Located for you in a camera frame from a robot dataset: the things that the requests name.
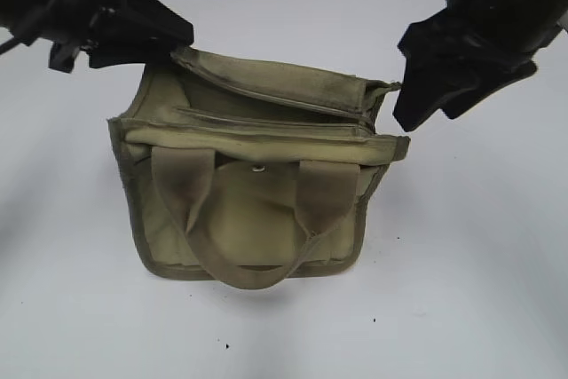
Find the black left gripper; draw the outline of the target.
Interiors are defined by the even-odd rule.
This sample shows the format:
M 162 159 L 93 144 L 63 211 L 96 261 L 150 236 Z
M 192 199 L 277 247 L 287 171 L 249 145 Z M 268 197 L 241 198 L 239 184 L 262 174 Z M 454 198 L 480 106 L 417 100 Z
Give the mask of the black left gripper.
M 7 53 L 39 39 L 52 43 L 48 66 L 70 73 L 80 52 L 92 68 L 168 63 L 194 42 L 193 24 L 159 0 L 1 0 Z

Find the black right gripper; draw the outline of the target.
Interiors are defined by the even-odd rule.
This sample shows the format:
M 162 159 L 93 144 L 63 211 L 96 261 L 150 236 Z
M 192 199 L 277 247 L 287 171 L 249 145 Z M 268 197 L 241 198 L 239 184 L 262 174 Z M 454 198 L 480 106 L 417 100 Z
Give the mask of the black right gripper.
M 560 32 L 567 0 L 446 0 L 398 42 L 406 67 L 393 115 L 413 131 L 438 110 L 456 119 L 533 76 L 534 55 Z

